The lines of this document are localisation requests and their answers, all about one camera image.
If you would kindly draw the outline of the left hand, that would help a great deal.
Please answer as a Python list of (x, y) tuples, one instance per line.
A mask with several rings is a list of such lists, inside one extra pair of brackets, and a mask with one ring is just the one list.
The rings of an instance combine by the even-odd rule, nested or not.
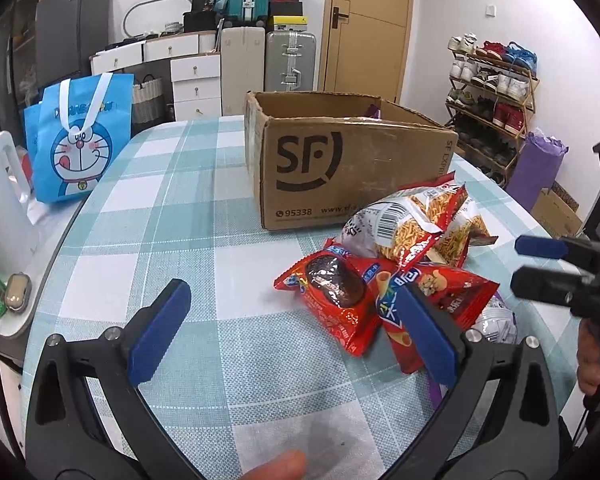
[(242, 480), (300, 480), (305, 474), (306, 454), (300, 450), (289, 450), (251, 469), (242, 476)]

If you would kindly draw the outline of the right hand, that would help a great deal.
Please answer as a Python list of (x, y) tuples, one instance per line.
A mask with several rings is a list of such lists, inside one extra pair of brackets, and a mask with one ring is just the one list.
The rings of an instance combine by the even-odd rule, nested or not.
[(579, 325), (577, 361), (579, 388), (586, 396), (594, 396), (600, 386), (600, 342), (588, 320)]

